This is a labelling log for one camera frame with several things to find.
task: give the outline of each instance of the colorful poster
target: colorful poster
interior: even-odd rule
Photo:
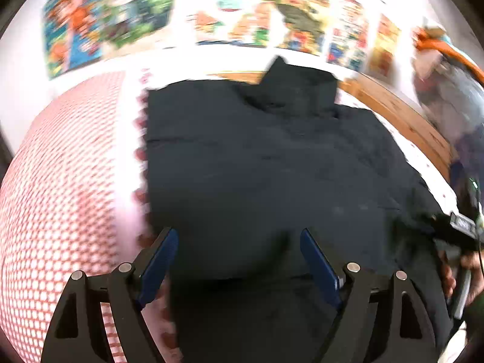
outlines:
[[[231,43],[265,47],[273,4],[263,0],[197,0],[191,18],[199,44]]]
[[[48,0],[44,40],[49,77],[101,57],[99,0]]]
[[[284,41],[278,46],[319,55],[330,24],[331,0],[265,0],[273,2],[286,27]]]
[[[102,0],[103,57],[154,47],[170,35],[174,0]]]
[[[399,35],[400,29],[388,17],[381,15],[377,39],[370,57],[369,69],[373,73],[388,76]]]
[[[368,19],[356,0],[339,0],[339,6],[328,62],[360,71],[366,58]]]

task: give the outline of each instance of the wooden edge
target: wooden edge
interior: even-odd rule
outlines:
[[[223,72],[213,74],[213,76],[258,84],[264,74],[263,71]],[[355,79],[348,79],[339,82],[338,87],[386,118],[402,136],[415,144],[440,174],[449,181],[452,148],[424,117],[391,91],[372,80],[362,83]]]

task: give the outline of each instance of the folded black garment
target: folded black garment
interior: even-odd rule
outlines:
[[[278,58],[256,86],[149,93],[151,222],[180,234],[171,306],[185,363],[316,355],[335,313],[306,278],[305,227],[344,261],[404,270],[445,346],[439,262],[419,222],[440,207],[371,111],[334,104],[336,87]]]

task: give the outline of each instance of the polka dot fabric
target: polka dot fabric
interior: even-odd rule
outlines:
[[[0,326],[26,363],[40,361],[70,274],[117,264],[113,144],[123,73],[89,79],[37,116],[0,191]],[[117,361],[123,352],[108,305]]]

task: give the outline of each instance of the hand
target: hand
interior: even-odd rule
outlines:
[[[442,289],[446,298],[452,296],[454,288],[456,288],[456,279],[452,276],[452,269],[447,262],[445,251],[439,252],[439,258],[442,261],[440,275],[442,279]],[[479,262],[478,252],[468,255],[463,255],[460,259],[463,268],[471,270],[473,277],[470,282],[469,295],[467,297],[466,306],[471,304],[474,299],[479,296],[484,290],[484,277],[482,276],[481,263]]]

